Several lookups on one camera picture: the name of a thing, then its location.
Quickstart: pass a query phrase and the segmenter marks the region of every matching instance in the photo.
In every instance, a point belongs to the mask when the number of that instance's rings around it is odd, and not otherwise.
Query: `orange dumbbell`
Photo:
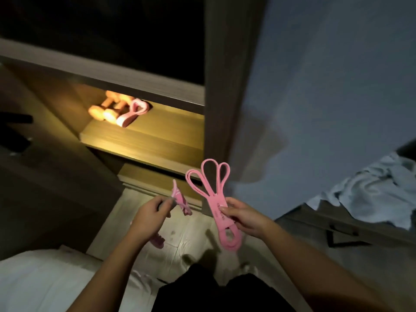
[[[120,116],[120,113],[122,112],[123,108],[126,105],[130,105],[134,99],[132,96],[124,94],[119,94],[119,98],[119,103],[116,106],[114,106],[113,109],[106,109],[103,113],[105,120],[112,124],[116,123],[116,120]]]
[[[107,96],[107,99],[102,102],[101,105],[93,105],[88,109],[88,113],[96,120],[104,120],[104,111],[110,107],[113,101],[116,103],[120,101],[117,93],[106,91],[105,95]]]

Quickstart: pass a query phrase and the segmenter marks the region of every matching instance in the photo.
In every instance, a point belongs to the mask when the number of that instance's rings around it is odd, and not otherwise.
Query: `forearm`
[[[263,240],[312,308],[317,303],[322,308],[325,301],[332,304],[338,298],[339,302],[347,298],[347,302],[361,302],[376,310],[385,307],[370,288],[348,271],[276,223],[268,225]]]
[[[145,243],[128,233],[103,262],[68,312],[118,311],[133,263]]]

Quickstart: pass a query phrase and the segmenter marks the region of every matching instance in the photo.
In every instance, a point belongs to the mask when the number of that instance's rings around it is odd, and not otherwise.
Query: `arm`
[[[263,240],[314,311],[388,311],[367,286],[325,254],[282,229],[249,205],[228,197],[222,213],[243,232]]]
[[[81,291],[67,312],[118,311],[126,289],[128,276],[142,247],[155,235],[170,210],[173,198],[157,196],[141,206],[126,236],[103,262],[90,282]],[[157,206],[162,202],[159,211]]]

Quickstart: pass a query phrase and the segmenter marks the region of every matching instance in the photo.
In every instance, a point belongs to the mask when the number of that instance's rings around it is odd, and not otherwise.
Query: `light wooden floor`
[[[147,194],[125,189],[87,254],[104,260],[126,234],[137,209],[151,198]],[[172,217],[165,221],[159,232],[166,239],[164,248],[158,250],[148,243],[139,254],[134,269],[170,283],[186,270],[183,255],[199,259],[206,250],[214,249],[219,251],[214,277],[220,285],[234,277],[241,264],[250,263],[259,270],[259,277],[282,294],[294,309],[310,311],[262,241],[245,236],[238,252],[222,250],[211,217],[198,212],[185,217],[180,208],[175,208],[171,214]],[[280,224],[376,289],[395,311],[416,310],[414,250],[377,246],[330,249],[323,230],[290,220],[282,220]]]

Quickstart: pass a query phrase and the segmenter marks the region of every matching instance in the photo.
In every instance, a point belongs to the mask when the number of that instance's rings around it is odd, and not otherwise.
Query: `hand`
[[[264,239],[265,233],[274,221],[246,203],[232,197],[226,198],[228,208],[220,207],[221,212],[236,222],[237,228],[251,236]]]
[[[166,218],[171,217],[170,211],[176,206],[172,197],[156,196],[142,205],[128,230],[128,234],[144,243],[148,242],[162,227]]]

